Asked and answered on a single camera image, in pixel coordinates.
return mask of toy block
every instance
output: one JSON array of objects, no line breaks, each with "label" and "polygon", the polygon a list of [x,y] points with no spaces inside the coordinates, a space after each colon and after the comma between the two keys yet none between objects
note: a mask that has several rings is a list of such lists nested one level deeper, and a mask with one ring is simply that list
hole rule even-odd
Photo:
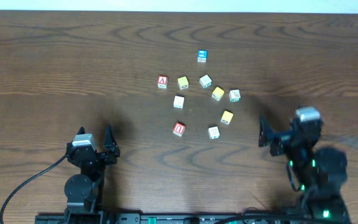
[{"label": "toy block", "polygon": [[212,79],[208,75],[204,75],[200,78],[200,84],[203,88],[208,88],[212,85]]},{"label": "toy block", "polygon": [[186,77],[178,78],[178,85],[179,85],[179,89],[184,90],[185,88],[189,87],[189,81],[187,80]]},{"label": "toy block", "polygon": [[208,128],[208,134],[210,139],[216,139],[220,136],[218,127]]},{"label": "toy block", "polygon": [[185,128],[185,125],[176,123],[175,127],[173,127],[173,133],[181,137],[183,135],[183,132],[185,132]]},{"label": "toy block", "polygon": [[222,122],[222,123],[225,123],[225,124],[230,124],[230,121],[231,121],[232,118],[233,118],[233,114],[230,113],[230,112],[228,112],[228,111],[225,111],[225,112],[223,113],[221,122]]},{"label": "toy block", "polygon": [[221,88],[216,87],[216,89],[212,92],[212,98],[219,101],[219,100],[221,100],[223,94],[224,94],[224,91]]},{"label": "toy block", "polygon": [[230,102],[237,102],[240,101],[241,95],[240,90],[231,90],[229,92]]},{"label": "toy block", "polygon": [[167,88],[168,77],[163,75],[158,76],[157,85],[159,88]]},{"label": "toy block", "polygon": [[199,50],[199,51],[198,51],[197,62],[206,62],[207,56],[208,56],[208,51],[206,51],[206,50]]},{"label": "toy block", "polygon": [[182,96],[175,96],[175,99],[173,101],[173,107],[176,108],[183,108],[183,104],[185,103],[185,98]]}]

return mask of green light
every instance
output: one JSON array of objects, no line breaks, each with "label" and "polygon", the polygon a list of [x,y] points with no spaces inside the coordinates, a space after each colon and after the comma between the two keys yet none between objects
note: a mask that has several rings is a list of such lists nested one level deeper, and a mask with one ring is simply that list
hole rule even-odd
[{"label": "green light", "polygon": [[324,210],[323,211],[323,217],[324,218],[329,218],[329,210]]}]

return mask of white background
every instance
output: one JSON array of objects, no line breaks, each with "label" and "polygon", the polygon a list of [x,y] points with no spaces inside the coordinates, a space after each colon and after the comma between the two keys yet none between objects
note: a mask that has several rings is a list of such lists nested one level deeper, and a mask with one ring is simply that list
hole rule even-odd
[{"label": "white background", "polygon": [[358,0],[0,0],[0,9],[358,13]]}]

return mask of wooden tabletop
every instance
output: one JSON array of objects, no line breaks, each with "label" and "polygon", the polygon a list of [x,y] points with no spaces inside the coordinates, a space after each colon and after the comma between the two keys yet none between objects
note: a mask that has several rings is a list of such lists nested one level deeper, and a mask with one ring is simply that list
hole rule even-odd
[{"label": "wooden tabletop", "polygon": [[[197,63],[197,51],[208,61]],[[202,89],[208,73],[213,86]],[[157,88],[158,75],[169,77]],[[179,90],[177,78],[190,87]],[[221,101],[211,98],[216,86]],[[230,103],[228,91],[242,99]],[[184,108],[173,108],[175,95]],[[358,222],[358,15],[0,11],[0,209],[53,164],[84,126],[112,124],[121,157],[104,204],[156,212],[241,212],[294,205],[286,158],[258,148],[260,113],[278,129],[299,105],[320,110],[318,147],[346,152],[342,187]],[[220,123],[224,110],[232,123]],[[186,124],[183,137],[174,124]],[[209,140],[217,125],[219,139]],[[60,213],[79,168],[67,161],[26,185],[5,223]]]}]

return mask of wood grain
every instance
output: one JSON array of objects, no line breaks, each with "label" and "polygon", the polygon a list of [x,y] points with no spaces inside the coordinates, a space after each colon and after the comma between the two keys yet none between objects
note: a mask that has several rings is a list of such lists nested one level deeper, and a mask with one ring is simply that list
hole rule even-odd
[{"label": "wood grain", "polygon": [[[196,63],[198,49],[209,52]],[[211,99],[198,79],[240,89]],[[159,74],[168,89],[157,88]],[[178,77],[186,75],[187,90]],[[183,110],[173,108],[176,94]],[[319,146],[347,153],[342,188],[358,221],[358,15],[0,11],[0,208],[65,152],[80,126],[101,143],[113,125],[122,156],[104,203],[143,212],[240,212],[292,205],[284,157],[257,147],[258,115],[278,129],[299,105],[323,114]],[[234,118],[219,123],[224,110]],[[172,134],[186,124],[182,138]],[[208,139],[217,124],[221,137]],[[63,162],[15,195],[6,223],[62,212]]]}]

